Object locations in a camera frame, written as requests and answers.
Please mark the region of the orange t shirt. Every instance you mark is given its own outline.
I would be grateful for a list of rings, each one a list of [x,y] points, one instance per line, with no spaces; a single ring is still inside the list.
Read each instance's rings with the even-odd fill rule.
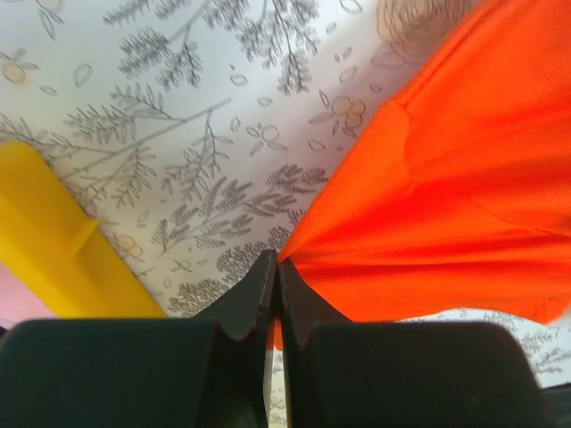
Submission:
[[[570,4],[484,1],[385,100],[280,261],[353,321],[570,304]]]

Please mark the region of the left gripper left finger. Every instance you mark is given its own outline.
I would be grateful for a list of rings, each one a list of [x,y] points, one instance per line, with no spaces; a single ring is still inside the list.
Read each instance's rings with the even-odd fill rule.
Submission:
[[[42,319],[1,339],[4,427],[265,427],[277,254],[190,318]]]

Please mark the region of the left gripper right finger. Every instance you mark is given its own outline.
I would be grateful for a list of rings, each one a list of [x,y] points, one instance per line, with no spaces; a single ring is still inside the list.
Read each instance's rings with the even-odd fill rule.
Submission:
[[[292,427],[567,427],[570,388],[543,389],[504,328],[356,323],[278,269]]]

